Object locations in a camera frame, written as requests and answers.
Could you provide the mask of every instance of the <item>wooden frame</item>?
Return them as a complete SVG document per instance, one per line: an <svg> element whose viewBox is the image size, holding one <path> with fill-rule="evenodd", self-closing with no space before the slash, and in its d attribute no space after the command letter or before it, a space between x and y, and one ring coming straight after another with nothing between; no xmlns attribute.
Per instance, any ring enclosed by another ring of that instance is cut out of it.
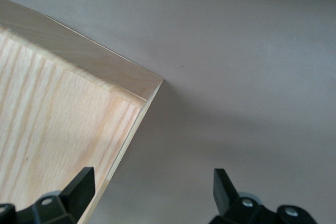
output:
<svg viewBox="0 0 336 224"><path fill-rule="evenodd" d="M84 167L97 204L162 78L49 17L0 0L0 202L17 209Z"/></svg>

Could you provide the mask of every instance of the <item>ash wood panel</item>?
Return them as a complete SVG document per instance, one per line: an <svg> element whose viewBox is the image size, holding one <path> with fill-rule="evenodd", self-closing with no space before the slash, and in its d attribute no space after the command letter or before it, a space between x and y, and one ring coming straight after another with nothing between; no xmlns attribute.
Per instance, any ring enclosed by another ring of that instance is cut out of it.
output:
<svg viewBox="0 0 336 224"><path fill-rule="evenodd" d="M23 209L93 166L96 195L79 223L87 222L161 82L50 18L0 0L0 202Z"/></svg>
<svg viewBox="0 0 336 224"><path fill-rule="evenodd" d="M117 85L146 101L162 82L155 74L39 12L8 0L0 0L0 7L0 25L28 39L20 43L78 75L90 73L85 78L107 90Z"/></svg>
<svg viewBox="0 0 336 224"><path fill-rule="evenodd" d="M37 195L65 187L84 166L95 167L100 188L139 108L0 40L1 202L29 206Z"/></svg>

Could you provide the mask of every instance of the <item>clamp jaw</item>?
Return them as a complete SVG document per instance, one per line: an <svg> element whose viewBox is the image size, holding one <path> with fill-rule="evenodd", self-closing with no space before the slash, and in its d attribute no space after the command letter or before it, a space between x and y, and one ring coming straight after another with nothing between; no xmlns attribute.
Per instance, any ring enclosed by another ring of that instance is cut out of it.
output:
<svg viewBox="0 0 336 224"><path fill-rule="evenodd" d="M45 196L16 212L0 204L0 224L76 224L95 195L93 167L83 168L58 196Z"/></svg>
<svg viewBox="0 0 336 224"><path fill-rule="evenodd" d="M277 212L240 197L224 169L215 169L214 198L219 211L210 224L317 224L300 207L283 205Z"/></svg>

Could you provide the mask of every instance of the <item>wooden box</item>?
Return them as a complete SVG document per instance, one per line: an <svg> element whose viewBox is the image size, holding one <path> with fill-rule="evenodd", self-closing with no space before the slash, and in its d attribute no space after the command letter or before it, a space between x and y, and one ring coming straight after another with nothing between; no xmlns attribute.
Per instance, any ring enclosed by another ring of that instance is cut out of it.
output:
<svg viewBox="0 0 336 224"><path fill-rule="evenodd" d="M0 0L0 202L17 210L93 166L97 204L162 79Z"/></svg>

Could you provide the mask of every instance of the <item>black clamp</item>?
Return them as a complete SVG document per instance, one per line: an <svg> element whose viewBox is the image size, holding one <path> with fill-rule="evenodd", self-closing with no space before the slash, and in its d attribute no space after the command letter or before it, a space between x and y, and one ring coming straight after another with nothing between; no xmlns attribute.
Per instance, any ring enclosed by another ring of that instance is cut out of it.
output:
<svg viewBox="0 0 336 224"><path fill-rule="evenodd" d="M224 169L215 169L214 198L219 211L210 224L317 224L300 207L280 206L277 212L240 197Z"/></svg>
<svg viewBox="0 0 336 224"><path fill-rule="evenodd" d="M83 168L58 196L45 196L16 212L0 204L0 224L76 224L95 195L93 167Z"/></svg>

